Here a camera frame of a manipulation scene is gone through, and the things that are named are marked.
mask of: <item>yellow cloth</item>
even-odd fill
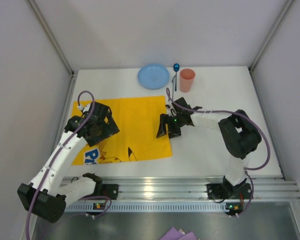
[[[91,101],[82,101],[87,105]],[[172,156],[168,135],[156,138],[160,114],[166,113],[164,96],[104,99],[97,102],[111,108],[120,132],[98,145],[86,145],[72,165],[107,164],[161,159]],[[72,116],[81,116],[73,104]]]

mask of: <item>white wall panel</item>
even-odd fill
[[[17,195],[50,155],[69,74],[24,0],[0,0],[0,240],[21,235]]]
[[[37,0],[74,69],[250,65],[286,0]]]
[[[300,188],[300,0],[254,71],[283,168]]]

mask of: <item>plastic cup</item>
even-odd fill
[[[180,91],[187,93],[190,91],[192,84],[194,83],[196,73],[192,69],[185,68],[180,72]]]

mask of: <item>white table surface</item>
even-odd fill
[[[264,131],[270,141],[266,123],[257,95],[245,66],[191,67],[196,77],[189,93],[178,91],[174,99],[184,97],[191,107],[202,106],[207,110],[244,110]],[[173,69],[168,68],[170,77]],[[157,90],[145,89],[137,78],[139,68],[80,70],[77,76],[68,118],[71,117],[73,102],[83,90],[91,91],[96,99],[115,99],[146,96],[166,96],[166,87]],[[90,100],[84,94],[82,100]],[[100,177],[212,177],[224,176],[228,167],[227,151],[220,132],[204,127],[184,126],[182,136],[170,139],[173,156],[147,161],[120,162],[71,166],[66,177],[95,173]],[[282,173],[271,146],[269,164],[250,174],[256,177],[282,177]],[[252,152],[249,167],[258,167],[266,160],[265,142]]]

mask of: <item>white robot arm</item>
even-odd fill
[[[160,138],[168,134],[169,138],[181,136],[181,127],[205,127],[221,133],[225,146],[229,151],[229,165],[222,184],[207,185],[208,197],[214,199],[238,198],[241,193],[247,192],[250,185],[246,183],[245,168],[248,166],[246,156],[257,149],[262,138],[249,117],[243,110],[236,112],[198,112],[201,107],[191,108],[186,100],[181,97],[172,101],[170,115],[160,115],[160,125],[156,137]]]
[[[84,146],[94,146],[118,132],[110,108],[98,102],[87,105],[82,116],[70,118],[48,161],[29,184],[22,183],[18,188],[24,208],[54,223],[73,202],[91,194],[100,195],[102,179],[91,173],[66,186],[60,184]]]

